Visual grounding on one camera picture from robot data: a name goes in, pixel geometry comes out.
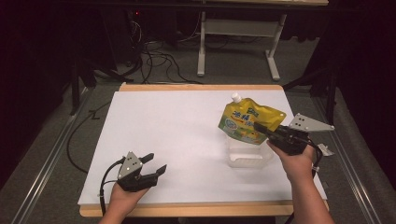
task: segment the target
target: yellow pouch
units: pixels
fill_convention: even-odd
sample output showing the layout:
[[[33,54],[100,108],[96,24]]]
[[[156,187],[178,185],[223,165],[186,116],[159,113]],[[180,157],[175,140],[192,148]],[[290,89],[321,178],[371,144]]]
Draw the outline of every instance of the yellow pouch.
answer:
[[[254,130],[254,122],[259,122],[273,132],[286,117],[280,110],[258,105],[249,98],[242,99],[237,92],[232,98],[233,102],[224,108],[219,128],[233,139],[260,145],[267,137]]]

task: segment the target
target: white board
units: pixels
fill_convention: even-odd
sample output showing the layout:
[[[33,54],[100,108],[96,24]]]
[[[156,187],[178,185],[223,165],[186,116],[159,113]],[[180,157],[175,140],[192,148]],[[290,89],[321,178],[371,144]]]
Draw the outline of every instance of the white board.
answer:
[[[293,119],[283,91],[237,91],[286,113]],[[78,204],[99,204],[106,169],[132,151],[137,157],[154,153],[142,175],[167,164],[140,203],[219,203],[291,200],[290,182],[275,155],[262,169],[227,164],[226,135],[218,128],[234,91],[118,91],[107,114]],[[115,167],[107,180],[117,179]],[[327,199],[318,177],[315,183]],[[108,203],[112,183],[105,185]]]

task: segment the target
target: white table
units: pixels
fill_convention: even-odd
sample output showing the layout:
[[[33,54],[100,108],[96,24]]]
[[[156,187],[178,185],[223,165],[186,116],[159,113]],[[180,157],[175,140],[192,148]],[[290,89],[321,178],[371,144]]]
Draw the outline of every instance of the white table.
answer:
[[[235,2],[246,4],[277,4],[284,6],[300,5],[300,6],[327,6],[328,0],[204,0],[206,2]],[[270,68],[273,80],[280,80],[279,73],[276,68],[274,55],[285,25],[286,14],[280,15],[278,21],[237,21],[237,20],[218,20],[207,19],[206,13],[201,12],[201,43],[198,55],[198,72],[197,75],[202,77],[205,75],[205,35],[245,35],[245,36],[265,36],[271,37],[273,44],[270,49],[265,50],[265,58]]]
[[[294,117],[280,86],[123,85],[115,92],[78,204],[84,217],[102,215],[97,197],[106,169],[132,150],[151,152],[142,174],[167,164],[130,216],[285,216],[292,213],[290,182],[274,156],[262,169],[227,164],[225,133],[217,126],[231,94],[238,91],[261,105]],[[116,179],[118,168],[107,180]],[[326,201],[318,177],[315,182]],[[112,184],[105,185],[108,203]]]

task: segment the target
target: white stand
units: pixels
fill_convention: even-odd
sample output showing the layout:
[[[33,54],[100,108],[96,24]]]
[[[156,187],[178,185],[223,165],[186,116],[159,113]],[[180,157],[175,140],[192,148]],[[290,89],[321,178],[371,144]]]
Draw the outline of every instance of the white stand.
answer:
[[[198,56],[198,77],[205,75],[205,35],[247,35],[266,36],[273,38],[271,49],[265,51],[265,57],[270,67],[272,79],[280,80],[276,69],[274,54],[280,35],[285,24],[286,15],[279,21],[233,21],[233,20],[207,20],[206,13],[201,13],[201,45]]]

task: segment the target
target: green logo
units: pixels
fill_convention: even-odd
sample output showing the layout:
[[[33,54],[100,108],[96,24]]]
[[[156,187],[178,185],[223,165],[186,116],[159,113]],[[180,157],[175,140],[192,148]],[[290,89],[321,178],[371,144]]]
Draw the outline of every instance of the green logo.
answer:
[[[247,110],[247,113],[253,115],[253,116],[256,117],[256,118],[259,116],[259,113],[257,113],[256,111],[254,111],[253,108],[249,108],[249,109]]]

